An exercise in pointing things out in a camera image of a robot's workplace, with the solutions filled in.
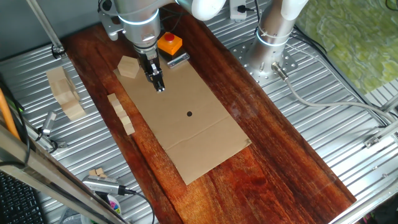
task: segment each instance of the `reddish wooden tabletop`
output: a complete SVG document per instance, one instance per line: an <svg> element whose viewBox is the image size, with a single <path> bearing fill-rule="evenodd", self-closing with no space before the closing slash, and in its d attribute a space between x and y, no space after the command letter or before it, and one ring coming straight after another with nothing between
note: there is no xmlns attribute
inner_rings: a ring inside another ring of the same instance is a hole
<svg viewBox="0 0 398 224"><path fill-rule="evenodd" d="M173 27L177 18L165 27ZM328 223L355 201L202 22L183 16L174 34L183 39L191 65L252 141L190 185L184 184L113 73L123 55L135 57L132 44L121 34L111 41L102 25L63 40L161 223ZM132 136L126 135L107 99L111 93L136 129Z"/></svg>

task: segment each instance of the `wall socket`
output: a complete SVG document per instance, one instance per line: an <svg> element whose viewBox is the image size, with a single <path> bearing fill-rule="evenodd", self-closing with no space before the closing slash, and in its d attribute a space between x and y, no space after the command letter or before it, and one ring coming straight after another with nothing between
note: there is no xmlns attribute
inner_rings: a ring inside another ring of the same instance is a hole
<svg viewBox="0 0 398 224"><path fill-rule="evenodd" d="M240 13L238 12L238 6L245 6L246 0L230 0L229 1L229 13L230 18L234 19L236 22L240 22L246 19L247 12Z"/></svg>

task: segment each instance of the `keyboard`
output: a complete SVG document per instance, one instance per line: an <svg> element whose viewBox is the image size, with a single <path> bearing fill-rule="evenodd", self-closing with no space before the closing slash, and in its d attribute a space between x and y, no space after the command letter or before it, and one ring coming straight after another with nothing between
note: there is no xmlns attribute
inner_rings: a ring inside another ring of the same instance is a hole
<svg viewBox="0 0 398 224"><path fill-rule="evenodd" d="M0 172L0 220L3 224L45 224L37 192Z"/></svg>

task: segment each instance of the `green cloth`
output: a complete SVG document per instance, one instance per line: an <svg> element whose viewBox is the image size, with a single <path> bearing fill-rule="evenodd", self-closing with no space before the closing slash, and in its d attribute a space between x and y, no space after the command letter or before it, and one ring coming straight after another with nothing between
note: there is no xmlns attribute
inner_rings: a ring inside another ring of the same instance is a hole
<svg viewBox="0 0 398 224"><path fill-rule="evenodd" d="M398 11L385 0L309 0L297 24L364 94L398 78Z"/></svg>

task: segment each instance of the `small wooden piece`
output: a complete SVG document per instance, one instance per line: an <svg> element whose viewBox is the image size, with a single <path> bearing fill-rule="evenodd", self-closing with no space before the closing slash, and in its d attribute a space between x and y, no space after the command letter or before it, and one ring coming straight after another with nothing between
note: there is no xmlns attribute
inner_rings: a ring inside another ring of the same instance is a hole
<svg viewBox="0 0 398 224"><path fill-rule="evenodd" d="M52 94L68 118L74 120L84 116L86 113L79 104L80 97L76 92L76 86L64 69L57 67L46 74Z"/></svg>
<svg viewBox="0 0 398 224"><path fill-rule="evenodd" d="M79 101L76 99L62 104L61 108L71 121L86 115L85 111L80 106Z"/></svg>
<svg viewBox="0 0 398 224"><path fill-rule="evenodd" d="M102 168L98 168L98 169L93 169L93 170L90 170L90 171L88 171L88 174L89 175L95 175L95 176L98 176L98 177L108 177L106 174L104 174L104 170L102 169Z"/></svg>
<svg viewBox="0 0 398 224"><path fill-rule="evenodd" d="M122 122L124 130L126 131L127 135L130 135L135 132L134 127L132 126L131 120L127 115L126 111L123 109L122 105L120 104L118 98L114 93L108 95L108 100L111 102L116 115Z"/></svg>
<svg viewBox="0 0 398 224"><path fill-rule="evenodd" d="M95 170L90 170L88 171L88 175L97 175L97 173L95 172Z"/></svg>
<svg viewBox="0 0 398 224"><path fill-rule="evenodd" d="M96 169L95 172L97 173L97 175L104 174L104 170L102 168Z"/></svg>
<svg viewBox="0 0 398 224"><path fill-rule="evenodd" d="M120 75L124 77L135 78L139 70L139 64L137 59L123 56L119 62L118 69Z"/></svg>

